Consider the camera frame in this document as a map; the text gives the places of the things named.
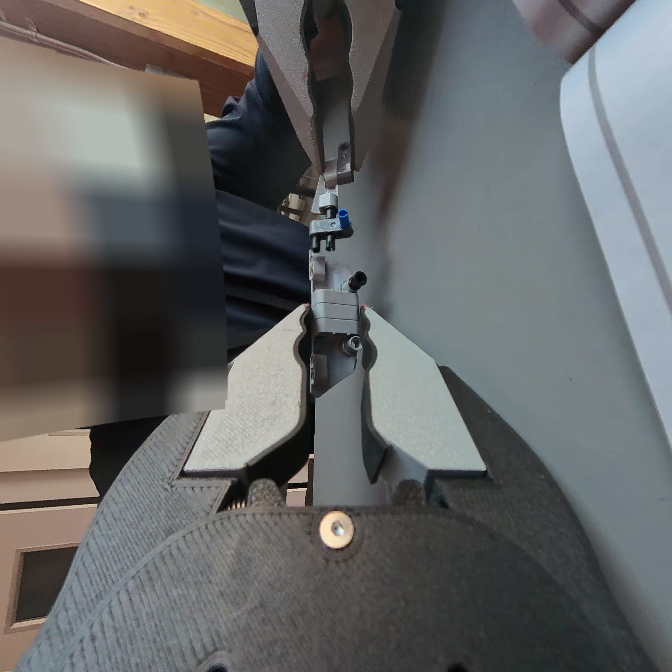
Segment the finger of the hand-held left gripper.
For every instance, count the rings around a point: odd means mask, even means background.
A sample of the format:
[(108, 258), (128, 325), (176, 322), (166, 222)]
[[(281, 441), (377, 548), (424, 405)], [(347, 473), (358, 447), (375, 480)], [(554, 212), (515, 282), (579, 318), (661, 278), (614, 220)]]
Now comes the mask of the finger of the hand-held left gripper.
[(305, 36), (307, 1), (240, 1), (296, 135), (324, 172), (322, 127), (311, 83)]
[(349, 54), (341, 100), (341, 172), (362, 168), (374, 140), (401, 12), (395, 1), (346, 1)]

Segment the grey lego beam blue pin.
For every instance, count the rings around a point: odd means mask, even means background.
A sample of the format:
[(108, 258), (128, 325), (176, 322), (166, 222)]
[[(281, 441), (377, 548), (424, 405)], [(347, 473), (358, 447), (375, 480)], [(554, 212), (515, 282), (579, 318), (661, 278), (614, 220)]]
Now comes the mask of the grey lego beam blue pin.
[(354, 233), (348, 211), (339, 206), (338, 192), (340, 186), (352, 183), (354, 177), (351, 145), (342, 142), (336, 157), (327, 161), (318, 179), (312, 207), (314, 219), (308, 225), (312, 253), (320, 253), (322, 243), (326, 251), (334, 251), (336, 240)]

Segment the person's dark clothed torso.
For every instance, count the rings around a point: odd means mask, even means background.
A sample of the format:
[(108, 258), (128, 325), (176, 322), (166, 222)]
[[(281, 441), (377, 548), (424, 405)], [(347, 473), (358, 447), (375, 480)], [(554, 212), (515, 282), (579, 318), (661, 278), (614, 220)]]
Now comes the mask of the person's dark clothed torso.
[(253, 79), (206, 122), (227, 290), (228, 357), (310, 299), (307, 229), (278, 208), (310, 167), (261, 52)]

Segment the light grey lego chassis assembly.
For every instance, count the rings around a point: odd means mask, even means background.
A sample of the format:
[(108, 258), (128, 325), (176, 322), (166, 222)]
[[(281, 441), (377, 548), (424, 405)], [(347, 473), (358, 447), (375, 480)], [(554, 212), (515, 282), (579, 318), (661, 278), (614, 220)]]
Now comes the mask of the light grey lego chassis assembly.
[(359, 334), (358, 291), (368, 280), (362, 271), (332, 258), (330, 253), (310, 252), (311, 339), (310, 391), (323, 396), (356, 369), (362, 350)]

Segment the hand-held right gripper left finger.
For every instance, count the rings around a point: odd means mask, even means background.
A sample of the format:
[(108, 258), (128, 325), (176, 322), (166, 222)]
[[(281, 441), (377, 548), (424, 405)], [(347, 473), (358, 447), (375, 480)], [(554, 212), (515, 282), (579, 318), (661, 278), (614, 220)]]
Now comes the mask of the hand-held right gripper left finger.
[(236, 357), (226, 406), (211, 410), (184, 476), (289, 481), (307, 462), (308, 373), (300, 355), (309, 304), (301, 304)]

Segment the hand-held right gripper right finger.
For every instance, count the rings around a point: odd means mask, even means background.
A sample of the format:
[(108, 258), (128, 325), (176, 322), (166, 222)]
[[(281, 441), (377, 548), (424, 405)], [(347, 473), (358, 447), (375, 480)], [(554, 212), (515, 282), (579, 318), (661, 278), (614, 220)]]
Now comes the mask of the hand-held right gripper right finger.
[(371, 307), (364, 327), (362, 454), (371, 484), (480, 478), (487, 466), (435, 360)]

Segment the wooden beam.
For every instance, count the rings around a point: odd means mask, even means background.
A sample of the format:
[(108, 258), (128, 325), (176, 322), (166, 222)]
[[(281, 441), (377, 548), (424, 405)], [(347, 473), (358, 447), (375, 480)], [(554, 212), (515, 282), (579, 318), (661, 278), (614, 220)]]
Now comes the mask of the wooden beam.
[(257, 53), (238, 1), (2, 1), (1, 36), (196, 80), (213, 116), (243, 93)]

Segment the beige cabinet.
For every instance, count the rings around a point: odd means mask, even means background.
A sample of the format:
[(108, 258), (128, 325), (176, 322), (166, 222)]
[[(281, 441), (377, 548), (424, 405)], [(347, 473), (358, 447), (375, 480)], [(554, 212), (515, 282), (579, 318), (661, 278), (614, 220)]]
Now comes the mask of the beige cabinet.
[(96, 512), (87, 429), (1, 443), (1, 670), (11, 671), (60, 593)]

